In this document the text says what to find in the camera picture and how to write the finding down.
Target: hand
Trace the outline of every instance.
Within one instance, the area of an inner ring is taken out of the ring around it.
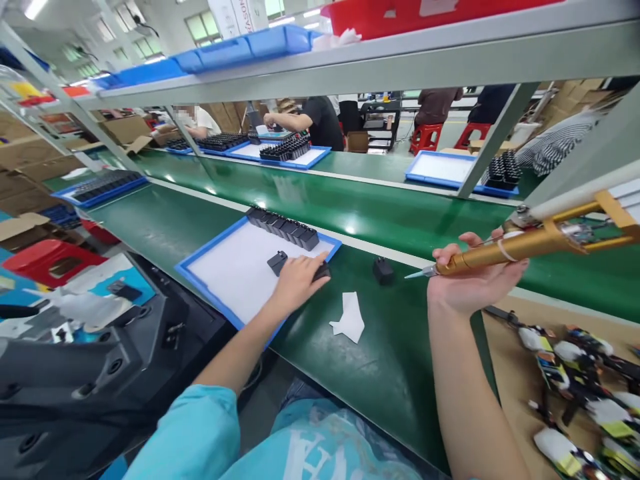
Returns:
[[[498,228],[491,232],[491,238],[498,239],[503,234],[502,228]],[[480,237],[472,232],[463,233],[459,238],[469,248],[482,244]],[[446,265],[452,256],[461,252],[458,244],[450,243],[443,249],[434,250],[433,257],[439,265]],[[427,286],[429,310],[444,308],[449,313],[457,313],[468,319],[473,312],[506,297],[528,266],[529,259],[525,259],[472,270],[462,275],[432,277]]]
[[[329,277],[322,277],[313,283],[311,282],[316,270],[326,260],[328,254],[328,252],[323,252],[316,258],[304,255],[295,259],[288,258],[285,266],[282,267],[278,284],[267,304],[282,317],[286,317],[300,308],[324,284],[329,282]]]
[[[265,113],[265,125],[268,127],[272,127],[275,124],[275,120],[273,118],[273,114],[272,113]]]

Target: metal shelf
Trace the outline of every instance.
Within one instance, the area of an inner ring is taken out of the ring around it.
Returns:
[[[639,30],[633,0],[567,0],[75,101],[93,110],[636,75]]]

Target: worker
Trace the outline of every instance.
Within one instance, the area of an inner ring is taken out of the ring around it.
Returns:
[[[548,175],[613,110],[626,92],[627,89],[615,92],[532,138],[515,154],[516,163],[522,169],[532,169],[539,177]]]
[[[309,97],[298,113],[266,113],[264,118],[268,127],[276,123],[293,132],[309,130],[311,144],[330,147],[334,151],[345,149],[340,130],[340,122],[331,101],[326,96]]]
[[[505,108],[514,88],[514,83],[483,87],[482,92],[478,95],[476,104],[469,112],[467,121],[469,123],[488,123],[493,125]]]
[[[502,230],[492,235],[500,238]],[[471,247],[483,243],[474,233],[465,233],[460,240]],[[460,251],[458,244],[450,244],[436,249],[433,256],[446,265]],[[326,257],[323,253],[287,260],[271,298],[173,402],[125,480],[441,478],[433,467],[414,466],[355,412],[301,381],[285,396],[270,436],[239,458],[237,396],[284,319],[329,282],[328,277],[312,280]],[[424,356],[433,362],[439,427],[454,480],[530,479],[485,376],[469,321],[474,312],[506,296],[527,266],[525,260],[487,267],[460,279],[429,280],[429,338],[424,342],[430,342],[431,354]],[[368,347],[351,346],[356,356],[362,348]],[[328,359],[316,360],[323,368]],[[429,372],[424,376],[432,381]],[[378,394],[383,396],[384,388],[381,378]],[[438,425],[421,428],[433,430]]]
[[[174,107],[175,114],[178,119],[185,126],[190,136],[195,139],[204,139],[212,135],[218,135],[222,133],[220,127],[211,117],[209,112],[201,108],[199,105],[180,105]],[[168,115],[161,115],[160,120],[164,121],[164,125],[160,125],[156,128],[151,135],[156,137],[163,133],[170,133],[176,131],[177,127],[173,124]]]
[[[462,88],[424,89],[420,90],[418,105],[420,110],[415,116],[413,126],[436,125],[444,123],[449,116],[451,104],[460,100],[465,94]]]

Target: light blue sleeve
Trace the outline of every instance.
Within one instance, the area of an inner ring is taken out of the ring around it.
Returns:
[[[125,480],[216,480],[237,460],[239,450],[235,393],[192,385],[160,419]]]

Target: gray machine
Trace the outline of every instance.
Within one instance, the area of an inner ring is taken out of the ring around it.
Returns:
[[[0,339],[0,479],[84,479],[139,444],[233,336],[215,310],[129,255],[156,296],[94,343]]]

